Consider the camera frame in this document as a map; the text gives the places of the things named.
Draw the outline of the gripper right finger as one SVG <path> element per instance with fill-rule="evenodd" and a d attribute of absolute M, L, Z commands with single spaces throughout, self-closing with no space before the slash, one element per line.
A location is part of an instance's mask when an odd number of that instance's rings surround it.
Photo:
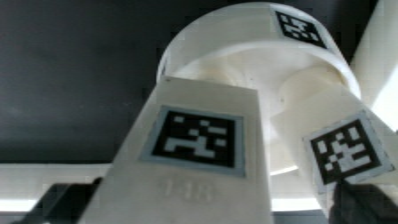
<path fill-rule="evenodd" d="M 340 181 L 331 201 L 328 224 L 398 224 L 398 205 L 374 185 Z"/>

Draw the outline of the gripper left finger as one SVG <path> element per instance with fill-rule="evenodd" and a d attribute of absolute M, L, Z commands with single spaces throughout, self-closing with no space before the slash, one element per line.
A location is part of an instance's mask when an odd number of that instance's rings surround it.
<path fill-rule="evenodd" d="M 76 224 L 99 183 L 54 183 L 15 224 Z"/>

